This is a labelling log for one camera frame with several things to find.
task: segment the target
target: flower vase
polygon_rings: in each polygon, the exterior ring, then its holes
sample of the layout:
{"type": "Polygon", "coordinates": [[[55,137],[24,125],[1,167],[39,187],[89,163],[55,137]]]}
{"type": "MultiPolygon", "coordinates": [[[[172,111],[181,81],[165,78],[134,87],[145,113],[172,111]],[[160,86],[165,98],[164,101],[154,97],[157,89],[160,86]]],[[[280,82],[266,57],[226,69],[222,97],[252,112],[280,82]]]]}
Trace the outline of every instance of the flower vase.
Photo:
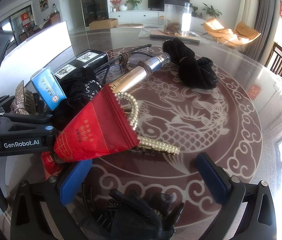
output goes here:
{"type": "Polygon", "coordinates": [[[128,9],[128,7],[125,4],[122,4],[122,5],[119,6],[119,9],[120,9],[121,12],[124,12],[128,9]]]}

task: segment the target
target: red packet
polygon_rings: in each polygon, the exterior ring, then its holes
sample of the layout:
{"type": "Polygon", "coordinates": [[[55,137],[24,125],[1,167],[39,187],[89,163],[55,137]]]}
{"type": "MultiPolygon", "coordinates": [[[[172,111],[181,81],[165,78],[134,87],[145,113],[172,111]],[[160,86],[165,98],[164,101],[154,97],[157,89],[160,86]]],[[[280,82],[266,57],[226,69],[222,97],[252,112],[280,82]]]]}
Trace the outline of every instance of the red packet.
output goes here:
{"type": "Polygon", "coordinates": [[[57,176],[62,170],[62,166],[55,163],[51,157],[51,152],[43,152],[41,154],[41,161],[45,170],[45,177],[48,179],[50,176],[57,176]]]}
{"type": "Polygon", "coordinates": [[[82,161],[139,144],[109,85],[75,116],[57,137],[54,151],[65,162],[82,161]]]}

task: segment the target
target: blue box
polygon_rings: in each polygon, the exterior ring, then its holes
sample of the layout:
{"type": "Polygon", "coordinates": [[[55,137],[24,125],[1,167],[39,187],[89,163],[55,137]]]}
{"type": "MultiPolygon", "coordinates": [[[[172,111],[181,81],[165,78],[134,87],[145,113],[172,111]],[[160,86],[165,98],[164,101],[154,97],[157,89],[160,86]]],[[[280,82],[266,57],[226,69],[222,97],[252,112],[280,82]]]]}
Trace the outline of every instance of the blue box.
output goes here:
{"type": "Polygon", "coordinates": [[[67,98],[49,67],[34,73],[31,76],[31,82],[51,110],[54,110],[63,99],[67,98]]]}

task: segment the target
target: white cabinet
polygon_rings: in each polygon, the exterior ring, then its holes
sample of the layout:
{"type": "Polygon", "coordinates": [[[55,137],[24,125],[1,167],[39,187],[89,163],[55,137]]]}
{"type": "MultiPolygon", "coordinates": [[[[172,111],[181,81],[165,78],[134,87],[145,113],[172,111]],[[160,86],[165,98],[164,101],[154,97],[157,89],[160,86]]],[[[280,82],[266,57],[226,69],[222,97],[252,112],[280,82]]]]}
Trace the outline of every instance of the white cabinet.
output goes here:
{"type": "Polygon", "coordinates": [[[206,33],[206,31],[203,28],[203,23],[205,20],[202,20],[197,17],[191,17],[191,25],[190,30],[198,33],[199,35],[202,35],[203,33],[206,33]]]}
{"type": "Polygon", "coordinates": [[[149,23],[149,24],[159,24],[159,13],[152,11],[132,11],[132,22],[133,23],[149,23]]]}
{"type": "Polygon", "coordinates": [[[109,18],[116,18],[119,23],[132,23],[132,12],[112,12],[109,13],[109,18]]]}
{"type": "MultiPolygon", "coordinates": [[[[163,28],[164,19],[160,19],[160,16],[164,17],[164,12],[135,10],[109,13],[109,18],[118,19],[119,24],[141,23],[144,26],[163,28]]],[[[203,28],[204,22],[205,20],[203,19],[191,17],[190,30],[196,32],[198,35],[202,35],[203,33],[205,33],[205,30],[203,28]]]]}
{"type": "Polygon", "coordinates": [[[164,12],[159,12],[159,24],[164,25],[164,12]]]}

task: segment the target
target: brown hair tie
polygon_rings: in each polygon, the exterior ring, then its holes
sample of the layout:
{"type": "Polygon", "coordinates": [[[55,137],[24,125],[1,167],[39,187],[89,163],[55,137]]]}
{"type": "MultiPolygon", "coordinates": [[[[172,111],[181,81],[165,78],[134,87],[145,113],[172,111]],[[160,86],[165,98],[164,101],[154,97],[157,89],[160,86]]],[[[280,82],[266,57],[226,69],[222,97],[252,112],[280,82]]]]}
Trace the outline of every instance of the brown hair tie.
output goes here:
{"type": "Polygon", "coordinates": [[[153,74],[152,69],[144,61],[139,61],[138,65],[144,68],[147,77],[153,74]]]}
{"type": "Polygon", "coordinates": [[[127,63],[131,54],[128,51],[124,51],[121,53],[121,56],[122,58],[119,59],[119,63],[122,65],[125,71],[129,71],[127,68],[127,63]]]}

